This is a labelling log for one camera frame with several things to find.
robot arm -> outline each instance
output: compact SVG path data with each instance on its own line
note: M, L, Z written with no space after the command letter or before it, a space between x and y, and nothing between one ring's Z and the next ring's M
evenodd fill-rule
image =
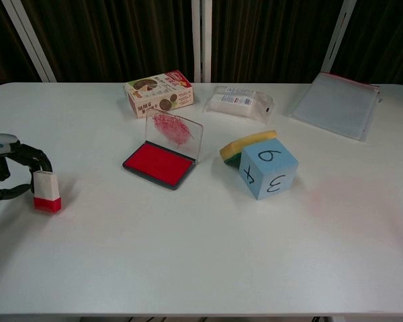
M29 189L34 192L33 172L38 170L52 172L51 163L41 150L21 144L18 138L11 134L0 134L0 181L10 177L6 158L28 166L32 180L30 184L20 184L12 189L0 189L0 200L16 198Z

yellow sponge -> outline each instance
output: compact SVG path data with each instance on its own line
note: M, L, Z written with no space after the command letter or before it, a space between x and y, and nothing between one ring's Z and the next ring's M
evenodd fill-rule
M245 136L233 141L220 150L220 155L225 164L239 166L240 155L245 146L276 138L276 131L266 131L251 136Z

red ink pad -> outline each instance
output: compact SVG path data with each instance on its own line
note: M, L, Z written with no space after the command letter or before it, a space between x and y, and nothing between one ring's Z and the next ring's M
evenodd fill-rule
M175 190L196 165L203 126L154 109L146 114L146 141L122 166Z

dark curtain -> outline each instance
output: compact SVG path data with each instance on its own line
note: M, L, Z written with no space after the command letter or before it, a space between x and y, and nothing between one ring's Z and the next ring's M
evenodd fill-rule
M403 84L403 0L358 0L331 72Z
M212 82L311 83L342 0L214 0Z
M40 77L0 1L0 85L38 81Z
M23 0L57 81L193 80L191 1Z

plastic bag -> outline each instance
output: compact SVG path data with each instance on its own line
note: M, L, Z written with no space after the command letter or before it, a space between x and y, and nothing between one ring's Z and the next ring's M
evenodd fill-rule
M271 96L250 89L217 86L206 103L205 111L248 117L266 124L273 110Z

